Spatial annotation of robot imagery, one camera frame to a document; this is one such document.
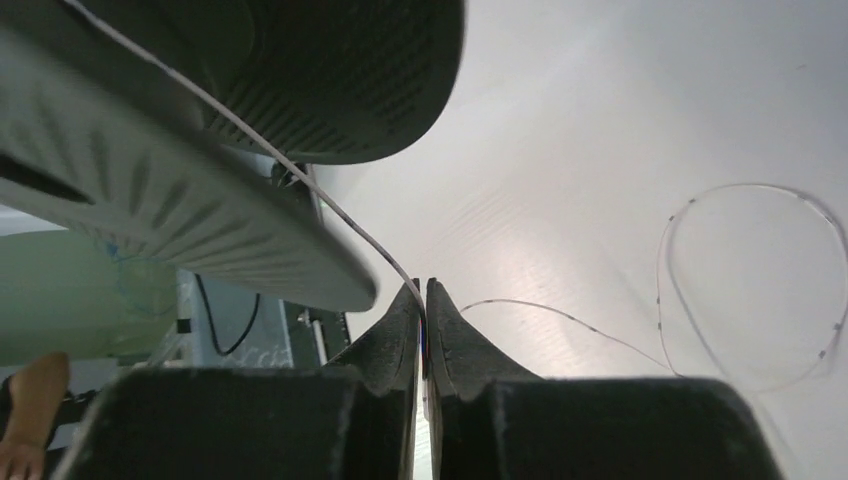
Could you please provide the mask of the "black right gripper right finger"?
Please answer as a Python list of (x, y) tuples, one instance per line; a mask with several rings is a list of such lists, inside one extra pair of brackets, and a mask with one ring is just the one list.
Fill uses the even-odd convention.
[(426, 380), (438, 479), (778, 479), (742, 397), (707, 378), (546, 379), (427, 283)]

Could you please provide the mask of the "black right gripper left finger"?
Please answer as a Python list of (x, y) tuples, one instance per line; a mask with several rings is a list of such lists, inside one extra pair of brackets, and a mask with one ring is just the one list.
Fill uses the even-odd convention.
[(88, 409), (58, 479), (409, 479), (420, 309), (402, 287), (326, 365), (139, 368)]

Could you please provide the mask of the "dark grey perforated spool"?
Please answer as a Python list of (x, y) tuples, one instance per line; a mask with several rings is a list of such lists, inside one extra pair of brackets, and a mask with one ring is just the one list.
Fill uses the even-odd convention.
[(378, 288), (244, 161), (408, 148), (453, 91), (462, 1), (5, 1), (1, 202), (146, 258), (326, 310)]

